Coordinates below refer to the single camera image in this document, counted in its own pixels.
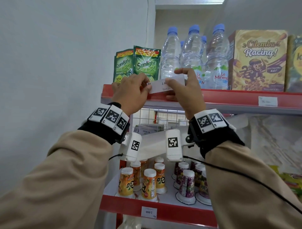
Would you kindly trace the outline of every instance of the blue bottle cap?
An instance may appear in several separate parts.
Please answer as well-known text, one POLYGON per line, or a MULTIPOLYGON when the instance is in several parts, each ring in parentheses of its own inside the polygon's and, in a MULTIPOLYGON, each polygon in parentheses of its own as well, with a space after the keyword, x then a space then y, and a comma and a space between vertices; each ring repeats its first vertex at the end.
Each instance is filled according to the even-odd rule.
POLYGON ((207 36, 202 36, 201 41, 203 41, 204 43, 207 43, 207 36))
POLYGON ((177 27, 174 27, 174 26, 170 27, 168 29, 168 35, 169 35, 169 33, 176 33, 176 35, 177 35, 177 27))
POLYGON ((192 25, 192 26, 189 28, 189 33, 190 33, 192 30, 197 30, 197 31, 199 32, 199 25, 192 25))
POLYGON ((213 29, 213 33, 215 33, 217 30, 223 30, 224 31, 224 24, 216 25, 213 29))

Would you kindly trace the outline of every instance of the cartoon monkey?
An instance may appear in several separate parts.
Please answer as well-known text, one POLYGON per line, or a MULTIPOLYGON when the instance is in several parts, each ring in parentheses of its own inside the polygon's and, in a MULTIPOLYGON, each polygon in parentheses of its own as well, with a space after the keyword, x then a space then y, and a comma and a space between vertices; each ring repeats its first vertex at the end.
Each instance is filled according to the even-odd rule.
POLYGON ((262 71, 265 71, 265 69, 266 69, 266 65, 263 61, 258 59, 251 59, 249 61, 249 70, 251 71, 248 73, 247 76, 245 76, 245 78, 250 79, 251 81, 256 81, 258 77, 260 79, 263 79, 264 76, 262 74, 262 71))

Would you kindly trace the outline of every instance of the hand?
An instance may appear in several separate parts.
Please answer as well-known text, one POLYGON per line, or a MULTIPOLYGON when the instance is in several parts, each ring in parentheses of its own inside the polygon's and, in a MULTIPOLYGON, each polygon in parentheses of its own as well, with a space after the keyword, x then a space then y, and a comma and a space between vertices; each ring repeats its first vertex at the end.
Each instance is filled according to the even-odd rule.
POLYGON ((149 82, 149 78, 144 73, 123 77, 120 84, 112 83, 114 93, 112 101, 121 104, 121 109, 128 116, 138 112, 145 104, 152 88, 151 85, 147 85, 149 82))
POLYGON ((174 73, 186 74, 188 75, 188 80, 186 85, 183 86, 174 79, 166 78, 166 84, 175 92, 175 95, 167 95, 167 99, 178 101, 185 110, 186 118, 191 120, 194 114, 206 109, 200 85, 192 68, 176 69, 174 73))

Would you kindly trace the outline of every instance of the red shelf edge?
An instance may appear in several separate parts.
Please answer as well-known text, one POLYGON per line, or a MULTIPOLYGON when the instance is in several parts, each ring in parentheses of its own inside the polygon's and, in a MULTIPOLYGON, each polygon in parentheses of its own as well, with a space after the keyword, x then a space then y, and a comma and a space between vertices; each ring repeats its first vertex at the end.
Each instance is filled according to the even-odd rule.
MULTIPOLYGON (((159 92, 148 95, 150 101, 167 102, 166 95, 170 92, 159 92)), ((302 94, 289 92, 236 91, 202 89, 204 101, 211 104, 259 106, 258 97, 277 97, 278 108, 302 109, 302 94)), ((111 84, 104 84, 102 98, 112 98, 111 84)))
POLYGON ((183 207, 138 199, 103 195, 100 210, 141 217, 142 206, 157 208, 158 220, 217 227, 217 221, 213 211, 191 208, 190 206, 183 207))

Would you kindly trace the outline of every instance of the snack package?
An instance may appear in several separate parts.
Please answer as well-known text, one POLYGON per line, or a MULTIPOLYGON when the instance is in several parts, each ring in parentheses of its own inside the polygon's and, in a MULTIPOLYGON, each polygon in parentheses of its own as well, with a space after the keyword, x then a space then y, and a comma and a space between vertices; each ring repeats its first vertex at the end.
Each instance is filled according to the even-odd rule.
POLYGON ((288 37, 285 91, 302 93, 302 35, 288 37))
POLYGON ((133 49, 116 52, 114 57, 113 82, 120 83, 123 77, 133 74, 133 49))
POLYGON ((282 180, 288 185, 288 187, 302 203, 302 175, 281 172, 279 167, 276 165, 269 165, 269 167, 271 167, 279 175, 279 177, 282 178, 282 180))
POLYGON ((283 92, 285 30, 236 30, 229 36, 229 89, 283 92))
POLYGON ((134 73, 145 73, 150 81, 158 80, 160 49, 149 49, 139 46, 133 47, 134 73))

